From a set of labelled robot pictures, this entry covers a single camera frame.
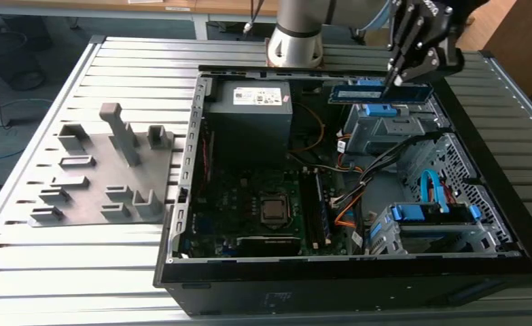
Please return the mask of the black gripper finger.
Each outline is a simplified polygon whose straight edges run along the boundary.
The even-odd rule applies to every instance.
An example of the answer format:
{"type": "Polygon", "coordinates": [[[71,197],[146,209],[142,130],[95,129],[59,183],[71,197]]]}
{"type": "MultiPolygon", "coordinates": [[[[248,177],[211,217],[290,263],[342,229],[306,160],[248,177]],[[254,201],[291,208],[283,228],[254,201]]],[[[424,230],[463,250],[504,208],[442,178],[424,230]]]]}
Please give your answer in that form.
{"type": "Polygon", "coordinates": [[[419,52],[418,60],[410,69],[410,81],[418,84],[435,82],[462,72],[464,56],[456,47],[458,38],[447,37],[442,42],[419,52]]]}
{"type": "Polygon", "coordinates": [[[404,82],[415,81],[426,73],[420,68],[430,42],[430,29],[439,17],[434,1],[390,1],[391,59],[384,78],[384,94],[404,82]]]}

